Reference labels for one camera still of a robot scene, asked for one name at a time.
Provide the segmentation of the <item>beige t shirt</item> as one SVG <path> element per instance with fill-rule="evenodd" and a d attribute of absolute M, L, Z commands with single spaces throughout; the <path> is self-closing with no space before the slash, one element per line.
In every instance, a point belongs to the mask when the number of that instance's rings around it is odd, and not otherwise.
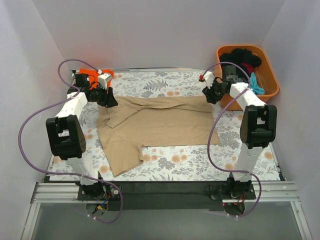
<path fill-rule="evenodd" d="M 214 123 L 204 96 L 116 97 L 98 107 L 96 130 L 112 175 L 140 165 L 143 147 L 205 145 Z"/>

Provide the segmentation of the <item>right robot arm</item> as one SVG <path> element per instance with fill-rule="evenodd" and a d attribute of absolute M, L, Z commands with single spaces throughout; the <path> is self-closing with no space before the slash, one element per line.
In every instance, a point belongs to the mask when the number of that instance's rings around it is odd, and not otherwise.
<path fill-rule="evenodd" d="M 276 137 L 277 108 L 260 100 L 251 88 L 251 78 L 247 73 L 245 77 L 219 78 L 209 69 L 199 77 L 200 82 L 206 83 L 202 92 L 208 103 L 216 104 L 225 95 L 230 95 L 243 111 L 239 130 L 240 154 L 233 170 L 216 167 L 219 171 L 228 172 L 229 177 L 217 187 L 210 188 L 214 200 L 255 198 L 252 178 L 256 175 L 253 170 L 260 154 Z"/>

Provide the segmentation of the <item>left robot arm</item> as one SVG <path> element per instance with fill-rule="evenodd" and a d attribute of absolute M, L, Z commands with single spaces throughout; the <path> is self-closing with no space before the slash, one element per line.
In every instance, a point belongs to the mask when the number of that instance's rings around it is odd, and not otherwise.
<path fill-rule="evenodd" d="M 118 102 L 113 89 L 108 86 L 113 76 L 99 73 L 96 82 L 90 82 L 85 73 L 75 73 L 74 83 L 67 91 L 68 101 L 60 112 L 45 122 L 50 149 L 55 157 L 64 160 L 72 172 L 79 174 L 82 193 L 95 200 L 106 196 L 106 187 L 98 181 L 101 176 L 89 160 L 85 159 L 86 138 L 82 131 L 79 117 L 89 102 L 102 107 L 115 107 Z"/>

